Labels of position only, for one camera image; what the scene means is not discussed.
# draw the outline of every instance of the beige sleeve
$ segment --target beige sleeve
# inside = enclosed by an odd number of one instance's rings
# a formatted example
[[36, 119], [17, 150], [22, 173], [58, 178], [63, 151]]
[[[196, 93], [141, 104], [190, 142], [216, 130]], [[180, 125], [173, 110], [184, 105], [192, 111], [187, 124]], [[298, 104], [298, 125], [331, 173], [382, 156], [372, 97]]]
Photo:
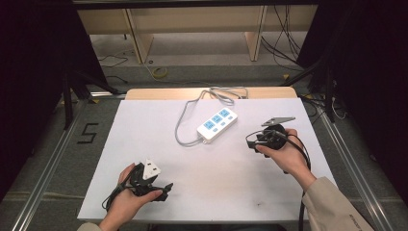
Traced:
[[77, 231], [102, 231], [102, 229], [94, 223], [85, 223], [81, 225]]
[[373, 230], [326, 177], [316, 180], [302, 199], [312, 230]]

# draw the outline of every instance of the white table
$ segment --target white table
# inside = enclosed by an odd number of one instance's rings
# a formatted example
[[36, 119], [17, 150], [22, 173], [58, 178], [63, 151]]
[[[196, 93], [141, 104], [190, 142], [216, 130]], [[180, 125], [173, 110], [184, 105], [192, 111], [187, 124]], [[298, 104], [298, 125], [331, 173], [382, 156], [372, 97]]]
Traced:
[[[262, 130], [271, 117], [295, 116], [285, 127], [298, 131], [312, 171], [334, 181], [312, 125], [298, 98], [236, 100], [228, 107], [236, 124], [210, 144], [183, 147], [174, 126], [186, 100], [125, 100], [117, 111], [78, 219], [96, 221], [106, 212], [102, 201], [130, 163], [151, 159], [162, 170], [154, 186], [174, 183], [166, 202], [143, 206], [134, 220], [149, 223], [279, 222], [298, 220], [302, 189], [264, 155], [249, 149], [245, 137]], [[191, 141], [196, 127], [223, 108], [217, 100], [190, 105], [179, 137]]]

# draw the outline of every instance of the power strip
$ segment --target power strip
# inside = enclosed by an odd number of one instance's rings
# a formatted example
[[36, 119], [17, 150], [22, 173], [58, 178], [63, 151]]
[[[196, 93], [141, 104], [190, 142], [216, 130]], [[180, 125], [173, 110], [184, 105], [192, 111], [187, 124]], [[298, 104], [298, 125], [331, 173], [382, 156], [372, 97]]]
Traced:
[[237, 121], [237, 118], [237, 114], [228, 108], [223, 108], [201, 124], [197, 128], [197, 132], [203, 137], [204, 143], [210, 143], [234, 124]]

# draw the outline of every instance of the person's right hand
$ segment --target person's right hand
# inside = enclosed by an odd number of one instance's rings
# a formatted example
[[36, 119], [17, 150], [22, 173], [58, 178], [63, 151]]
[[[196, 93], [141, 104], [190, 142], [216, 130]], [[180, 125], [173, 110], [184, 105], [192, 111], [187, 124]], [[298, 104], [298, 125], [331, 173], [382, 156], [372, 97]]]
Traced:
[[[296, 143], [300, 148], [303, 148], [301, 142], [294, 136], [297, 136], [297, 131], [294, 129], [286, 129], [288, 139]], [[307, 190], [309, 186], [315, 182], [316, 177], [307, 168], [306, 161], [302, 154], [289, 142], [279, 149], [274, 150], [267, 146], [256, 145], [255, 148], [272, 158], [272, 160], [284, 171], [292, 175], [303, 190]]]

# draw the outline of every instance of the black cable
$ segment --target black cable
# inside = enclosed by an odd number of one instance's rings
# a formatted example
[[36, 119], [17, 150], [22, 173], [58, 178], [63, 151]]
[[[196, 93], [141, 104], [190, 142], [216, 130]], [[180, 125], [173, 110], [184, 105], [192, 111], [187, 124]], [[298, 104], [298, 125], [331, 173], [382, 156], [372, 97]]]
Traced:
[[136, 169], [136, 167], [133, 167], [132, 170], [129, 172], [129, 174], [126, 176], [126, 178], [119, 184], [117, 184], [116, 188], [111, 192], [111, 194], [104, 200], [102, 201], [102, 208], [105, 209], [106, 211], [109, 210], [111, 207], [112, 202], [114, 201], [115, 197], [122, 193], [122, 191], [127, 190], [127, 189], [132, 189], [134, 187], [126, 186], [126, 182], [129, 180], [130, 176], [132, 175], [133, 171]]
[[288, 35], [287, 29], [286, 29], [287, 23], [288, 23], [288, 10], [285, 9], [285, 13], [286, 13], [286, 15], [285, 15], [285, 23], [283, 23], [283, 22], [282, 22], [282, 19], [281, 19], [281, 17], [280, 17], [280, 15], [279, 15], [279, 12], [278, 12], [277, 9], [276, 9], [276, 6], [273, 6], [273, 8], [275, 9], [276, 16], [278, 17], [279, 23], [280, 23], [280, 25], [281, 25], [281, 27], [282, 27], [281, 35], [282, 35], [282, 33], [285, 33], [286, 37], [288, 38], [289, 47], [290, 47], [290, 49], [291, 49], [291, 51], [292, 51], [292, 55], [293, 55], [293, 57], [296, 59], [296, 55], [295, 55], [294, 52], [293, 52], [293, 46], [292, 46], [292, 43], [291, 43], [291, 39], [290, 39], [290, 36]]
[[154, 77], [154, 74], [152, 73], [152, 71], [150, 70], [150, 68], [146, 65], [146, 64], [142, 64], [147, 71], [150, 74], [150, 77], [152, 77], [152, 79], [156, 82], [161, 82], [161, 83], [169, 83], [169, 84], [179, 84], [179, 85], [186, 85], [186, 84], [203, 84], [203, 85], [207, 85], [210, 87], [219, 87], [222, 88], [221, 85], [216, 85], [216, 84], [211, 84], [211, 83], [207, 83], [207, 82], [203, 82], [203, 81], [186, 81], [186, 82], [178, 82], [178, 81], [168, 81], [168, 80], [162, 80], [162, 79], [158, 79]]
[[315, 124], [316, 121], [325, 113], [325, 111], [322, 111], [319, 116], [312, 122], [312, 126]]
[[[296, 149], [300, 152], [300, 154], [301, 154], [301, 155], [303, 156], [303, 158], [305, 159], [307, 168], [308, 168], [309, 170], [312, 169], [312, 164], [311, 164], [311, 162], [310, 162], [309, 152], [307, 151], [307, 148], [306, 148], [306, 146], [304, 145], [303, 141], [302, 141], [298, 136], [295, 136], [295, 135], [292, 135], [292, 134], [285, 135], [285, 134], [282, 134], [282, 133], [280, 133], [280, 132], [278, 132], [278, 131], [275, 131], [275, 130], [267, 130], [267, 131], [269, 131], [269, 132], [263, 134], [260, 138], [258, 138], [258, 139], [255, 140], [255, 141], [261, 140], [262, 138], [264, 138], [265, 136], [267, 136], [267, 135], [269, 135], [269, 134], [272, 134], [273, 136], [277, 136], [277, 137], [279, 137], [279, 138], [282, 138], [282, 139], [284, 139], [285, 141], [287, 141], [288, 143], [290, 143], [294, 148], [296, 148]], [[250, 136], [252, 136], [252, 135], [254, 135], [254, 134], [256, 134], [256, 133], [259, 133], [259, 132], [265, 132], [265, 130], [264, 130], [264, 131], [256, 131], [256, 132], [254, 132], [254, 133], [249, 134], [248, 136], [246, 136], [246, 141], [248, 141], [248, 137], [250, 137]], [[303, 151], [302, 148], [300, 148], [299, 145], [297, 145], [296, 143], [294, 143], [293, 141], [291, 141], [288, 137], [295, 137], [295, 138], [300, 142], [300, 144], [303, 146], [304, 151]], [[299, 221], [298, 221], [298, 229], [299, 229], [299, 231], [303, 231], [303, 217], [304, 217], [304, 211], [305, 211], [305, 205], [303, 204], [303, 201], [301, 201], [301, 202], [300, 202], [300, 209], [299, 209]]]
[[298, 97], [302, 101], [308, 101], [308, 102], [314, 104], [316, 107], [324, 108], [324, 99], [308, 98], [308, 97], [306, 97], [304, 95], [299, 95]]
[[107, 55], [107, 56], [105, 56], [103, 59], [98, 59], [98, 61], [104, 61], [104, 60], [106, 60], [108, 57], [114, 57], [114, 58], [117, 58], [117, 59], [121, 59], [121, 60], [123, 60], [122, 62], [119, 62], [119, 63], [117, 63], [117, 64], [113, 64], [113, 65], [101, 65], [101, 66], [105, 66], [105, 67], [114, 67], [114, 66], [117, 66], [117, 65], [119, 65], [119, 64], [123, 64], [123, 63], [125, 63], [126, 61], [128, 61], [128, 58], [126, 58], [126, 57], [118, 57], [118, 56], [114, 56], [114, 55]]
[[273, 46], [273, 47], [276, 47], [277, 46], [277, 44], [278, 44], [278, 42], [279, 42], [279, 39], [282, 37], [282, 33], [284, 32], [284, 29], [282, 29], [282, 31], [281, 31], [281, 33], [279, 34], [279, 37], [278, 37], [278, 39], [276, 40], [276, 42], [275, 42], [275, 45]]
[[318, 108], [316, 107], [316, 105], [314, 103], [309, 102], [309, 101], [303, 101], [303, 103], [310, 104], [315, 109], [311, 115], [307, 114], [307, 117], [314, 117], [314, 116], [316, 116], [318, 114]]
[[121, 80], [121, 81], [122, 81], [123, 83], [125, 83], [125, 84], [128, 84], [128, 83], [129, 83], [128, 81], [126, 81], [126, 80], [120, 78], [120, 77], [117, 76], [117, 75], [108, 75], [108, 76], [106, 76], [106, 78], [116, 78], [116, 79]]
[[296, 56], [299, 55], [297, 49], [299, 48], [296, 42], [293, 39], [292, 32], [291, 32], [291, 6], [286, 5], [286, 10], [285, 10], [285, 23], [286, 23], [286, 36], [288, 37], [289, 44], [293, 48], [294, 52], [296, 53]]
[[295, 61], [295, 60], [291, 59], [289, 56], [285, 55], [283, 52], [281, 52], [281, 51], [279, 51], [278, 49], [276, 49], [276, 47], [273, 47], [272, 45], [270, 45], [264, 37], [261, 37], [261, 39], [262, 39], [262, 40], [261, 40], [262, 44], [264, 45], [264, 47], [267, 49], [268, 52], [270, 52], [271, 54], [273, 54], [273, 55], [275, 55], [275, 56], [277, 56], [277, 57], [279, 57], [279, 58], [289, 60], [289, 61], [291, 61], [292, 63], [296, 64], [296, 61]]

